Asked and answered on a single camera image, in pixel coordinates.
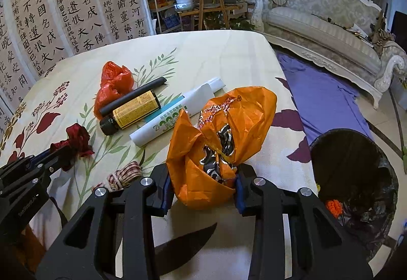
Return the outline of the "orange foam net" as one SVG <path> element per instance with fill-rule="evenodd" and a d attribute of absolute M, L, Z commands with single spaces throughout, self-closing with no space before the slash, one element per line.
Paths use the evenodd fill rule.
<path fill-rule="evenodd" d="M 338 219 L 343 214 L 342 203 L 337 199 L 328 200 L 325 205 L 335 219 Z"/>

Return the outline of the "orange snack bag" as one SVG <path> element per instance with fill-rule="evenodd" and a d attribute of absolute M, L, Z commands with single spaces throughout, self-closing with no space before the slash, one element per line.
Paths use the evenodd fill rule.
<path fill-rule="evenodd" d="M 276 109 L 274 92 L 246 86 L 209 99 L 196 125 L 180 111 L 166 158 L 177 199 L 194 210 L 230 200 L 238 165 L 261 150 Z"/>

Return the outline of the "dark red wrapper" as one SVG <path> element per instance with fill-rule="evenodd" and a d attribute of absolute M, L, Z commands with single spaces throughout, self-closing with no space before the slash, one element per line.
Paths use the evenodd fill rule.
<path fill-rule="evenodd" d="M 61 170 L 65 172 L 72 168 L 76 158 L 90 157 L 95 153 L 89 144 L 90 135 L 84 126 L 75 123 L 66 128 L 66 133 L 68 139 L 50 144 L 51 153 L 65 149 L 62 153 L 63 162 L 60 166 Z"/>

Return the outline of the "plaid cloth roll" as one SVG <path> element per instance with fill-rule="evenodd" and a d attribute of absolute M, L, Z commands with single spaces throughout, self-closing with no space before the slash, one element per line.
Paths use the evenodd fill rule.
<path fill-rule="evenodd" d="M 131 161 L 123 168 L 110 173 L 102 182 L 93 186 L 92 192 L 95 192 L 98 188 L 105 188 L 109 192 L 120 191 L 129 187 L 133 181 L 141 176 L 141 166 L 137 161 Z"/>

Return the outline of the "short black tube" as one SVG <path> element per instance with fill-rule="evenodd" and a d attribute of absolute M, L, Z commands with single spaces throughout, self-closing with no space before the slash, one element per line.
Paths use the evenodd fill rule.
<path fill-rule="evenodd" d="M 127 102 L 131 101 L 132 99 L 135 99 L 136 97 L 139 97 L 140 95 L 154 90 L 162 85 L 164 85 L 167 82 L 167 79 L 164 77 L 156 78 L 153 81 L 142 85 L 141 87 L 138 87 L 137 89 L 129 92 L 128 94 L 120 97 L 119 99 L 116 99 L 112 101 L 111 103 L 105 105 L 104 107 L 101 108 L 100 112 L 103 117 L 107 116 L 110 114 L 114 109 L 117 109 L 118 107 L 126 104 Z"/>

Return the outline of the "metal shelf rack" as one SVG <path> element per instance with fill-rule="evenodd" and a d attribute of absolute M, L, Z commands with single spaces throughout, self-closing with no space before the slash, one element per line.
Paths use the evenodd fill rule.
<path fill-rule="evenodd" d="M 148 0 L 148 6 L 156 34 L 181 31 L 175 0 Z"/>

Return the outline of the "white toothpaste tube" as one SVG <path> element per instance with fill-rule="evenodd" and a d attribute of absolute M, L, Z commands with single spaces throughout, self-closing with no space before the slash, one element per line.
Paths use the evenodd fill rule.
<path fill-rule="evenodd" d="M 184 110 L 190 117 L 196 115 L 204 107 L 214 93 L 224 88 L 225 84 L 221 78 L 212 78 L 201 86 L 182 94 L 174 101 L 165 105 L 161 110 L 145 118 L 145 125 L 130 134 L 130 139 L 138 147 L 143 147 L 148 142 L 159 137 L 159 135 L 171 130 L 177 118 Z"/>

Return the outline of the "red plastic bag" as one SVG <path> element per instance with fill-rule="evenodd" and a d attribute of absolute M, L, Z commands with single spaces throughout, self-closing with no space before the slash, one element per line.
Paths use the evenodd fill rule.
<path fill-rule="evenodd" d="M 95 99 L 93 110 L 95 117 L 101 120 L 103 118 L 101 109 L 131 92 L 134 83 L 133 74 L 126 66 L 118 66 L 112 61 L 106 62 Z"/>

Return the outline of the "calligraphy folding screen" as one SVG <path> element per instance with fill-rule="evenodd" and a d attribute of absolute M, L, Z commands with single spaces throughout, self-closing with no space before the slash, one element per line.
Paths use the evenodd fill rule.
<path fill-rule="evenodd" d="M 1 104 L 15 111 L 60 60 L 151 34 L 147 0 L 1 0 Z"/>

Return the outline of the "purple cloth on floor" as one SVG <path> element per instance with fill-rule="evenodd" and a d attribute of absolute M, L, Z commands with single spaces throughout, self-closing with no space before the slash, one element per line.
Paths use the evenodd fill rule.
<path fill-rule="evenodd" d="M 290 87 L 309 144 L 336 128 L 373 138 L 356 100 L 358 90 L 342 78 L 307 61 L 276 52 Z"/>

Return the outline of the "yellow label dark bottle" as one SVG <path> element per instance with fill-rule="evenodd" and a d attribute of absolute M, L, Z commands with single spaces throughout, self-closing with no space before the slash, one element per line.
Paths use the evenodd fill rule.
<path fill-rule="evenodd" d="M 161 105 L 154 91 L 148 91 L 114 109 L 99 122 L 99 127 L 104 135 L 113 135 L 160 108 Z"/>

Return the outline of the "ornate white sofa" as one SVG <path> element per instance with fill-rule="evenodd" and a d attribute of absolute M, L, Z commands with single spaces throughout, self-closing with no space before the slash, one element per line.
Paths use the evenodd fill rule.
<path fill-rule="evenodd" d="M 393 76 L 406 77 L 406 52 L 372 0 L 243 1 L 269 43 L 349 80 L 371 95 L 374 108 Z"/>

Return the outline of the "black lined trash bin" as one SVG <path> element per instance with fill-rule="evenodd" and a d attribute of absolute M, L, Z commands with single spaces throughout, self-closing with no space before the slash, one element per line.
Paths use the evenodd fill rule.
<path fill-rule="evenodd" d="M 310 156 L 320 200 L 341 203 L 338 222 L 370 261 L 386 241 L 395 217 L 399 182 L 394 168 L 372 139 L 345 128 L 317 137 Z"/>

